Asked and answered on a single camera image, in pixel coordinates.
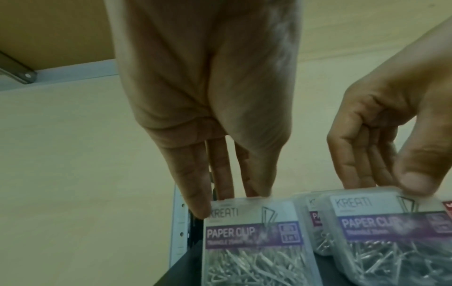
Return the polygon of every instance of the wooden surface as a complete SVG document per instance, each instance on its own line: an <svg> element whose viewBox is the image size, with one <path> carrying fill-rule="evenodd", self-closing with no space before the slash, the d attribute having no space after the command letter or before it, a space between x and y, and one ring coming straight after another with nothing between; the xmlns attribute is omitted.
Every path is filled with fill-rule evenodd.
<svg viewBox="0 0 452 286"><path fill-rule="evenodd" d="M344 90L452 10L452 1L336 2L307 1L275 196L340 187L325 137ZM1 93L0 150L0 285L152 285L166 271L173 181L117 76ZM232 168L243 196L234 158ZM451 187L449 176L440 196L452 198Z"/></svg>
<svg viewBox="0 0 452 286"><path fill-rule="evenodd" d="M451 11L450 0L305 0L300 59L399 48ZM34 69L114 57L102 0L0 1L0 50Z"/></svg>

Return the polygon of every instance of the clear plastic container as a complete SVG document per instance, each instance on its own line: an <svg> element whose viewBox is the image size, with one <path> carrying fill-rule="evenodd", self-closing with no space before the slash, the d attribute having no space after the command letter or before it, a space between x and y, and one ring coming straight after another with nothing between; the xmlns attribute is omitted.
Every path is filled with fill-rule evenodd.
<svg viewBox="0 0 452 286"><path fill-rule="evenodd" d="M318 197L328 192L331 191L301 193L293 196L293 203L299 214L299 219L306 225L312 249L316 254L321 256L330 256L331 249L327 233L323 230L315 201Z"/></svg>
<svg viewBox="0 0 452 286"><path fill-rule="evenodd" d="M317 199L331 250L359 286L452 286L452 219L442 202L396 188Z"/></svg>
<svg viewBox="0 0 452 286"><path fill-rule="evenodd" d="M216 285L322 286L292 201L212 202L204 220L202 286Z"/></svg>

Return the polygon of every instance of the hand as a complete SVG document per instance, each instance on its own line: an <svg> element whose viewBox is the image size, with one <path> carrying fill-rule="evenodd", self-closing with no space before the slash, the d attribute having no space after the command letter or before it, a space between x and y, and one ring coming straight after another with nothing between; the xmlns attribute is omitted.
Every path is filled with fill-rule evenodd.
<svg viewBox="0 0 452 286"><path fill-rule="evenodd" d="M300 0L106 0L121 81L198 218L234 197L225 135L247 196L268 196L291 133Z"/></svg>
<svg viewBox="0 0 452 286"><path fill-rule="evenodd" d="M397 154L397 127L415 116ZM348 88L328 145L345 188L437 191L452 165L452 18Z"/></svg>

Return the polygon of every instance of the red label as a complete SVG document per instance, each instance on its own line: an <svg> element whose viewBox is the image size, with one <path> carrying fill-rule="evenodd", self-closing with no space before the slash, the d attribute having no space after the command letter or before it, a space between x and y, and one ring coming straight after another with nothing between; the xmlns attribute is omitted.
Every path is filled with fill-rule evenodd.
<svg viewBox="0 0 452 286"><path fill-rule="evenodd" d="M452 216L452 201L443 202L449 214Z"/></svg>

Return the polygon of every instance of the black surface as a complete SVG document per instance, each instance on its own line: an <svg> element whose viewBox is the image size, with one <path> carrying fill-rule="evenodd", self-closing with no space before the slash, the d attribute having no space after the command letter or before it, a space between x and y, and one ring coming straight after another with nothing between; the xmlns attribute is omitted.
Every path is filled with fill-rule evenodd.
<svg viewBox="0 0 452 286"><path fill-rule="evenodd" d="M323 286L353 286L334 266L331 257L315 257ZM201 286L202 241L193 246L154 286Z"/></svg>

